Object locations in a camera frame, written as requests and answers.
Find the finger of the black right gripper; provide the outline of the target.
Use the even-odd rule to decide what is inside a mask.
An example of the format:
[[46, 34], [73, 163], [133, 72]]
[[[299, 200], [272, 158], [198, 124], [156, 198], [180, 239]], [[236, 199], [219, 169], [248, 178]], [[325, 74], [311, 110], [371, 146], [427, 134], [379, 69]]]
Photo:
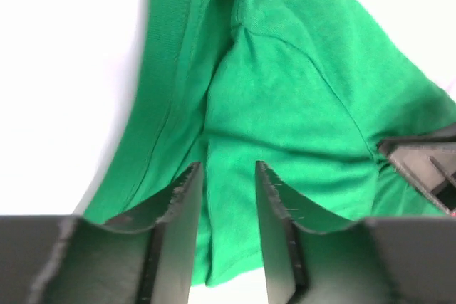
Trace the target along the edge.
[[455, 215], [454, 124], [423, 135], [385, 138], [377, 148], [417, 192]]

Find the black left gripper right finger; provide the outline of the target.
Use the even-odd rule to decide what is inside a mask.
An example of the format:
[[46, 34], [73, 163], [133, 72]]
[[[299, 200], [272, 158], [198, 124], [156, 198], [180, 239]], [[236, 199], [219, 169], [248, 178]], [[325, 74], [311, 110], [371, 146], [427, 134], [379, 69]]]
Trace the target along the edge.
[[270, 303], [453, 303], [455, 220], [344, 219], [255, 168]]

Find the green t-shirt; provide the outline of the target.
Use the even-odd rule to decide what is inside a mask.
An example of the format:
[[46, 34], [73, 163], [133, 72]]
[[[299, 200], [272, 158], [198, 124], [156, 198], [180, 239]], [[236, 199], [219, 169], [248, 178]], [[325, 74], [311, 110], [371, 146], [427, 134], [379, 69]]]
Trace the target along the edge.
[[204, 166], [192, 282], [262, 265], [259, 160], [344, 218], [437, 215], [377, 144], [455, 103], [356, 0], [150, 0], [138, 91], [85, 217], [97, 224]]

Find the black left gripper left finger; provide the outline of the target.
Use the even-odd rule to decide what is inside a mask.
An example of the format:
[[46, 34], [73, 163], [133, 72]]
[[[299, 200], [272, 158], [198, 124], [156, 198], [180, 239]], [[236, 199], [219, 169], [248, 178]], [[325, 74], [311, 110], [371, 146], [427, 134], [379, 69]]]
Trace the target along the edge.
[[202, 165], [105, 224], [77, 215], [1, 218], [3, 303], [186, 303]]

